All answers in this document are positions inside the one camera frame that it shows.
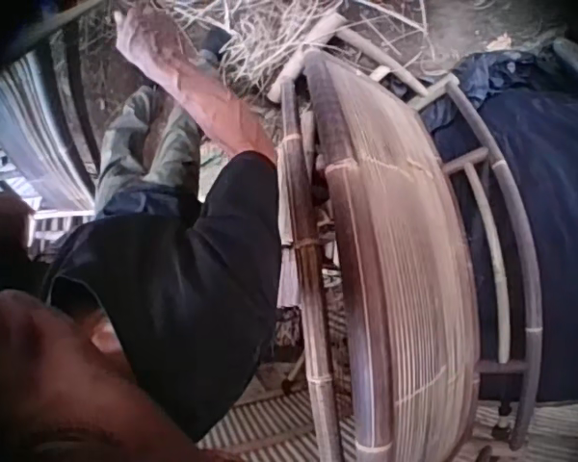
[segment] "man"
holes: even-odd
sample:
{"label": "man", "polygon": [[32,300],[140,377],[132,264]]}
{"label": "man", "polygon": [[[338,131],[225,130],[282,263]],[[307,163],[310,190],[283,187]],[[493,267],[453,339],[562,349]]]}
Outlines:
{"label": "man", "polygon": [[[199,460],[191,441],[242,394],[274,331],[272,142],[212,76],[218,44],[192,64],[168,17],[116,23],[118,50],[177,106],[146,173],[153,90],[129,98],[103,140],[97,220],[66,239],[42,301],[0,293],[6,457]],[[199,130],[231,159],[202,206]]]}

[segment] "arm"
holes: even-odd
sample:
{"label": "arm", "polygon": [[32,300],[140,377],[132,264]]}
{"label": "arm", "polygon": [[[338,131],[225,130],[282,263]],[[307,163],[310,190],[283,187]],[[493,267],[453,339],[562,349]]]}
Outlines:
{"label": "arm", "polygon": [[274,145],[257,116],[221,82],[188,61],[168,16],[136,8],[126,17],[116,13],[116,24],[120,53],[173,96],[229,157],[254,151],[276,163]]}

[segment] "forearm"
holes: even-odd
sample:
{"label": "forearm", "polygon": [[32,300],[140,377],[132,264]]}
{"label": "forearm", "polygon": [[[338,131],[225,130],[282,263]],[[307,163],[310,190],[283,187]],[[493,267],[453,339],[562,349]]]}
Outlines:
{"label": "forearm", "polygon": [[276,163],[274,145],[257,115],[221,82],[181,57],[165,58],[150,74],[230,157],[255,151]]}

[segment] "dirt floor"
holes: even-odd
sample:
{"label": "dirt floor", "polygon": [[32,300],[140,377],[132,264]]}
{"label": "dirt floor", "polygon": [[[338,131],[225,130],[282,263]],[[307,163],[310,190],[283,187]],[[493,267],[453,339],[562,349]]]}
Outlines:
{"label": "dirt floor", "polygon": [[[80,24],[82,73],[92,126],[97,140],[118,114],[123,102],[145,80],[140,72],[116,51],[111,11],[116,2],[96,11]],[[487,49],[516,48],[538,50],[543,44],[565,31],[565,12],[561,2],[543,0],[426,0],[429,40],[419,34],[408,34],[409,27],[390,20],[380,12],[353,2],[343,9],[350,20],[366,21],[357,31],[387,50],[401,64],[424,80],[436,78],[462,57]],[[387,0],[381,3],[407,17],[421,19],[419,0]],[[198,47],[204,31],[192,27],[189,36]],[[355,64],[368,71],[375,64],[353,51]],[[149,165],[155,144],[164,126],[164,116],[171,109],[166,101],[159,121],[149,137],[144,163]],[[275,107],[263,100],[270,131],[275,128]]]}

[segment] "dark cloth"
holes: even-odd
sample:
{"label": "dark cloth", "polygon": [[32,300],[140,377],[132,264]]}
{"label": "dark cloth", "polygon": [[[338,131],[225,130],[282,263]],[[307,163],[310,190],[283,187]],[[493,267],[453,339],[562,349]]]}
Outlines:
{"label": "dark cloth", "polygon": [[[516,55],[520,62],[510,53],[473,56],[458,76],[510,165],[537,247],[543,309],[538,400],[578,399],[578,87],[563,74],[548,74],[536,57]],[[422,117],[444,162],[479,146],[448,98]],[[510,288],[512,357],[523,359],[524,302],[515,238],[492,173],[485,184]],[[472,254],[482,357],[496,359],[496,298],[486,235],[464,175],[454,175],[453,185]],[[519,376],[483,376],[482,399],[518,399],[519,393]]]}
{"label": "dark cloth", "polygon": [[180,200],[164,188],[118,193],[68,237],[42,298],[61,284],[88,288],[140,386],[197,441],[242,394],[274,333],[276,169],[243,153],[196,220],[173,214],[188,208]]}

